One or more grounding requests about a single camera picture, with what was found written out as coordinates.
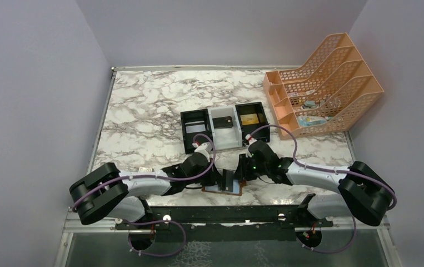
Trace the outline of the black and white card tray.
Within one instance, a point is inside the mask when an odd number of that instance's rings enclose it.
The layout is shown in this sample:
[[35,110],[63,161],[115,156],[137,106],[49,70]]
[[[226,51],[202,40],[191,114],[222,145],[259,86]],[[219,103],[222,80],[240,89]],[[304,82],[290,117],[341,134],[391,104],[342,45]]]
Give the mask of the black and white card tray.
[[184,151],[194,151],[193,137],[208,136],[217,150],[242,147],[251,135],[256,140],[270,141],[270,129],[254,130],[268,125],[262,102],[243,103],[230,106],[209,107],[180,113]]

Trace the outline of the brown leather card holder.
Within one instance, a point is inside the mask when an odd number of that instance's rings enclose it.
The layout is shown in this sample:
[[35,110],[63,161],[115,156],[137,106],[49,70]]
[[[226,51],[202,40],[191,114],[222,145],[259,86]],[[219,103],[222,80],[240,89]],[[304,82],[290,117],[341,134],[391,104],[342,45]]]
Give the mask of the brown leather card holder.
[[247,185],[245,180],[239,180],[235,177],[234,171],[227,169],[217,169],[213,175],[216,177],[216,184],[212,186],[203,186],[201,191],[222,194],[241,196],[243,188]]

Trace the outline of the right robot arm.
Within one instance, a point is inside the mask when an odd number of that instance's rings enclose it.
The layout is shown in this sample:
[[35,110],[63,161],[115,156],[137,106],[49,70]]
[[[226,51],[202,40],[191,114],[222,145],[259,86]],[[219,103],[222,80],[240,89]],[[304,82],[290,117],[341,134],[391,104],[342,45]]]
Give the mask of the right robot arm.
[[395,192],[368,165],[355,161],[350,166],[309,165],[295,157],[279,157],[270,146],[257,141],[241,154],[237,180],[251,181],[267,176],[276,184],[306,185],[331,192],[308,197],[297,210],[297,220],[311,226],[324,217],[353,216],[369,226],[378,226],[395,204]]

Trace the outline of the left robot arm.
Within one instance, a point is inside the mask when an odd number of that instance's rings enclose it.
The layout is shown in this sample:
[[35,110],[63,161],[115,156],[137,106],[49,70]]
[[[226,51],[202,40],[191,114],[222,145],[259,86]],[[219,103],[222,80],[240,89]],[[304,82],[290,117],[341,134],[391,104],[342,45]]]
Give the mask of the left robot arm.
[[117,217],[145,228],[151,221],[146,195],[169,196],[188,184],[203,183],[215,165],[215,152],[194,152],[183,163],[157,172],[135,172],[122,176],[112,162],[95,169],[69,188],[72,210],[82,225],[106,217]]

